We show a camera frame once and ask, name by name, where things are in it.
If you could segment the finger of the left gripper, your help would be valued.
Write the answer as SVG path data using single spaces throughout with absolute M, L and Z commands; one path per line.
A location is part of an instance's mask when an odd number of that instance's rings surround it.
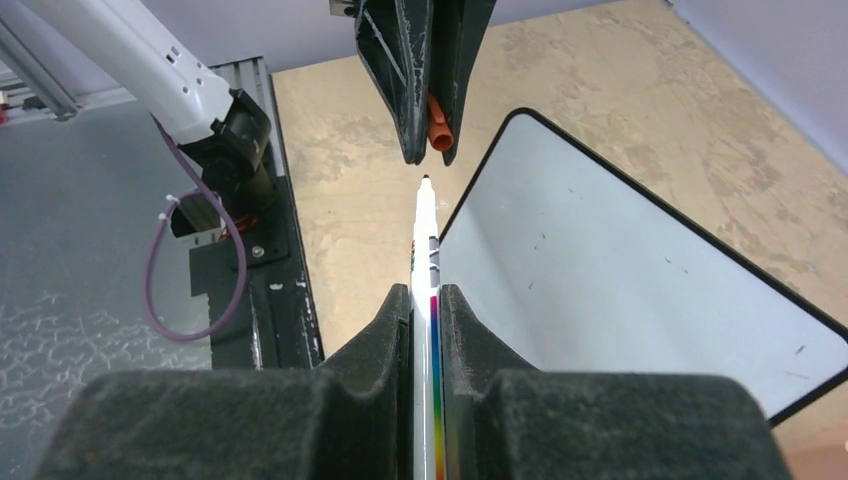
M 489 25 L 495 0 L 437 2 L 437 100 L 453 134 L 442 154 L 445 166 L 457 156 L 471 73 Z
M 404 161 L 422 162 L 427 149 L 434 3 L 362 1 L 355 19 L 358 55 L 387 106 Z

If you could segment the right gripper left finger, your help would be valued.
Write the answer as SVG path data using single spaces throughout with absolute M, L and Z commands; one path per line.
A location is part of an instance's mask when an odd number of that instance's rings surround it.
M 138 370 L 86 386 L 40 479 L 402 479 L 408 288 L 312 369 Z

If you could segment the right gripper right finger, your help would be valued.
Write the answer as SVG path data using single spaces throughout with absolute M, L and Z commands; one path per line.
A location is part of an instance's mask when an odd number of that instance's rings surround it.
M 753 397 L 710 375 L 552 373 L 440 292 L 451 479 L 787 479 Z

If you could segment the white marker rainbow stripe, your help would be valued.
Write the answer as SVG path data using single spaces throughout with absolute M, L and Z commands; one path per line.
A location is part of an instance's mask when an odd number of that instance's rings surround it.
M 437 201 L 432 180 L 416 194 L 411 244 L 410 336 L 412 467 L 414 479 L 447 477 L 440 334 L 440 266 Z

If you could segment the red-brown marker cap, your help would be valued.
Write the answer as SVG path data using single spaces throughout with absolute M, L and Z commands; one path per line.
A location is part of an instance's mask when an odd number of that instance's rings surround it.
M 438 152 L 448 151 L 454 143 L 454 135 L 448 124 L 446 114 L 435 95 L 428 94 L 428 140 Z

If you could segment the small black-framed whiteboard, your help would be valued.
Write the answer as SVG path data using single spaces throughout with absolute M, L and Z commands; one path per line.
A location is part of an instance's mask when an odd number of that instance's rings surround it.
M 441 278 L 543 371 L 727 377 L 773 424 L 847 381 L 844 325 L 530 108 L 446 222 Z

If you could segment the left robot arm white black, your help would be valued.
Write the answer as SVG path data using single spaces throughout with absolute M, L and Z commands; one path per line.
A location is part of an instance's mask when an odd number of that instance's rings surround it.
M 29 8 L 140 100 L 179 159 L 234 215 L 261 212 L 271 122 L 243 89 L 204 65 L 139 1 L 32 1 Z M 333 1 L 390 112 L 403 158 L 451 164 L 491 1 Z

